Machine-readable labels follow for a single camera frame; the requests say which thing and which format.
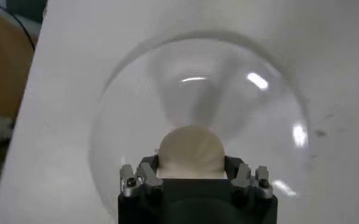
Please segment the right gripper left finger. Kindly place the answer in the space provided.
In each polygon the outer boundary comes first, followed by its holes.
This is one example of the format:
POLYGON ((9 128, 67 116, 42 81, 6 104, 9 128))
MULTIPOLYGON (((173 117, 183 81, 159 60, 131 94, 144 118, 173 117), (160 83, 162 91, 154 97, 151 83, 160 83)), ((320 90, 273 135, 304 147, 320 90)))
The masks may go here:
POLYGON ((149 195, 161 194, 163 180, 157 176, 158 155, 144 157, 136 171, 130 164, 122 165, 120 175, 120 191, 124 197, 132 198, 145 191, 149 195))

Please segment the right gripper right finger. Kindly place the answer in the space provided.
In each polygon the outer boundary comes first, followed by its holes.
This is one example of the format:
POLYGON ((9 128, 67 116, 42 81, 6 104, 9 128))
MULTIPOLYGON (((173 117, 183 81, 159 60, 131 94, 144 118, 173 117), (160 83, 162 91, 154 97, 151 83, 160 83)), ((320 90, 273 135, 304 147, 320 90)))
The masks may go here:
POLYGON ((258 166, 255 175, 252 175, 251 168, 241 158, 225 156, 224 170, 233 188, 242 192, 244 196, 249 194, 253 194, 256 198, 274 196, 266 166, 258 166))

